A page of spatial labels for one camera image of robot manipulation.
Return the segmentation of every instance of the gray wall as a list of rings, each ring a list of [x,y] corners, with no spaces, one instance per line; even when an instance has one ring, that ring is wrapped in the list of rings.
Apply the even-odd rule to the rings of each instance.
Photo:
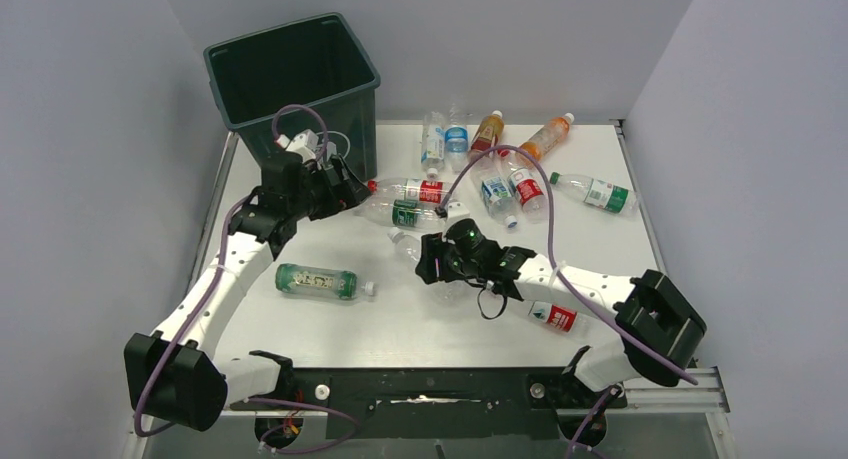
[[[184,293],[222,147],[165,0],[0,0],[0,444],[114,458],[122,349]]]
[[[848,457],[846,65],[846,0],[694,0],[625,123],[742,457]]]
[[[624,117],[691,0],[168,1],[198,50],[341,12],[383,77],[379,118],[419,118],[460,93],[473,112],[527,123]]]

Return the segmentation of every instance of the orange bottle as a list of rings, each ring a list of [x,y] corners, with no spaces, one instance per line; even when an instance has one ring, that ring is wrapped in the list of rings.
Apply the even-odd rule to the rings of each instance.
[[[529,152],[537,161],[542,160],[554,146],[565,140],[565,136],[571,130],[572,122],[574,122],[574,116],[572,114],[551,119],[550,122],[545,124],[545,127],[539,129],[527,142],[522,144],[521,148]],[[516,155],[524,165],[532,166],[526,157],[520,154]]]
[[[468,148],[468,159],[474,159],[486,149],[497,146],[503,134],[503,113],[494,111],[483,118]]]

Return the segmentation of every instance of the white bottle cap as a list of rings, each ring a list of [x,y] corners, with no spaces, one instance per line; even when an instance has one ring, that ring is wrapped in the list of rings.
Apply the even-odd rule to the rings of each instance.
[[[391,239],[392,241],[394,241],[395,238],[397,236],[401,235],[401,234],[403,234],[403,231],[401,231],[397,227],[393,227],[393,228],[389,229],[389,232],[386,233],[386,235],[389,236],[389,239]]]

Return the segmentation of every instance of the clear plastic bottle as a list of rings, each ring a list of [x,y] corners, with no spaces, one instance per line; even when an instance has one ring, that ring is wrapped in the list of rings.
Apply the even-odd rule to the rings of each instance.
[[[392,200],[372,196],[357,206],[353,213],[382,226],[398,226],[422,231],[441,231],[445,221],[437,214],[433,205],[418,201]]]
[[[418,265],[421,260],[421,240],[410,236],[397,227],[393,227],[388,233],[389,239],[395,245],[395,255],[401,261],[409,264],[411,269]],[[442,304],[452,304],[463,295],[464,284],[461,282],[436,282],[427,286],[433,297]]]
[[[535,301],[530,306],[528,317],[543,322],[552,328],[568,333],[569,336],[578,339],[586,337],[589,333],[591,323],[583,314],[571,309],[551,304],[550,302]]]
[[[565,140],[565,136],[571,130],[572,122],[574,122],[574,116],[572,114],[555,117],[530,136],[530,139],[527,139],[520,147],[529,152],[534,159],[541,161],[554,146]],[[526,167],[533,168],[533,164],[526,157],[521,156],[518,160]]]
[[[480,191],[489,216],[507,229],[515,227],[518,224],[515,217],[518,213],[515,198],[495,163],[488,157],[481,157],[471,166],[469,173],[474,187]]]
[[[445,193],[453,185],[452,182],[424,181],[406,177],[391,177],[381,181],[368,181],[368,189],[375,196],[407,201],[429,202],[439,204]]]
[[[427,179],[435,181],[444,168],[445,116],[430,112],[424,116],[424,130],[421,135],[421,169],[427,173]]]
[[[483,118],[480,127],[474,133],[474,140],[471,141],[468,149],[468,159],[473,159],[486,149],[498,145],[501,134],[503,134],[503,113],[494,111]]]
[[[498,155],[503,174],[507,176],[509,187],[518,199],[521,210],[527,215],[527,220],[543,222],[548,217],[548,199],[530,169],[518,161],[516,156],[519,154],[503,149],[498,151]]]
[[[583,174],[551,174],[551,187],[584,204],[613,214],[632,214],[639,210],[639,195],[625,187]]]
[[[373,296],[373,282],[359,283],[350,271],[334,271],[297,264],[280,264],[275,277],[277,289],[291,294],[349,300],[357,296]]]
[[[453,172],[459,172],[468,163],[468,116],[457,101],[451,104],[448,127],[445,130],[445,161]]]

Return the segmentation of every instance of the green trash bin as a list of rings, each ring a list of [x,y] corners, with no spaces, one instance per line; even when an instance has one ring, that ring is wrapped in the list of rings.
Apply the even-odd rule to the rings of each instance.
[[[377,175],[374,90],[380,74],[341,14],[238,37],[208,47],[203,57],[224,124],[260,165],[279,147],[271,133],[274,113],[304,104],[324,118],[336,151],[359,179]],[[303,111],[286,113],[278,123],[289,138],[304,129],[321,137],[318,123]]]

